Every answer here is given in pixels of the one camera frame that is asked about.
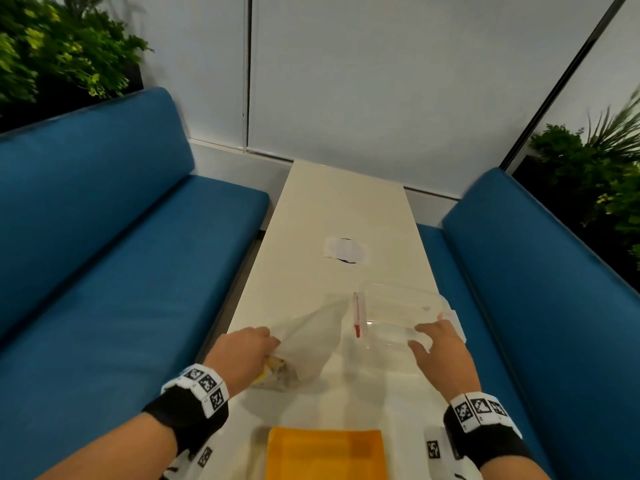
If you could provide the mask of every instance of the black planter box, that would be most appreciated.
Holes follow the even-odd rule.
[[[129,87],[123,90],[123,94],[131,94],[144,89],[138,64],[126,67],[125,74],[130,83]],[[98,97],[90,96],[87,90],[79,88],[75,84],[55,77],[41,77],[36,83],[38,94],[35,103],[20,102],[2,108],[0,133],[104,101]]]
[[[552,185],[552,172],[553,169],[548,164],[527,156],[513,173],[513,177],[622,279],[640,291],[640,271],[636,257],[629,253],[620,233],[614,229],[618,219],[603,216],[584,225],[585,216],[598,196]]]

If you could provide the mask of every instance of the yellow tray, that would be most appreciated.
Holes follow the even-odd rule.
[[[266,480],[387,480],[382,433],[272,428]]]

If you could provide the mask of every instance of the clear plastic container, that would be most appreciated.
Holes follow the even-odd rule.
[[[359,365],[401,374],[419,374],[408,340],[429,350],[431,339],[413,327],[436,322],[438,316],[450,320],[466,341],[458,316],[445,298],[424,290],[364,282],[354,295],[356,360]]]

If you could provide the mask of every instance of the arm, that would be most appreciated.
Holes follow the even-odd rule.
[[[280,344],[267,327],[222,335],[204,360],[224,380],[229,397],[262,373],[265,359]],[[142,413],[73,453],[38,480],[157,480],[177,452],[175,435]]]
[[[480,379],[471,354],[448,320],[416,325],[433,340],[427,352],[420,343],[411,340],[415,361],[429,382],[450,403],[453,398],[469,392],[481,392]],[[487,461],[480,473],[484,480],[549,480],[535,462],[522,456],[501,456]]]

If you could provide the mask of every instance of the blue bench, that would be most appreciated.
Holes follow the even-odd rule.
[[[191,363],[268,195],[190,176],[151,89],[0,137],[0,470],[30,480]]]
[[[640,296],[499,169],[419,225],[483,389],[558,479],[640,475]]]

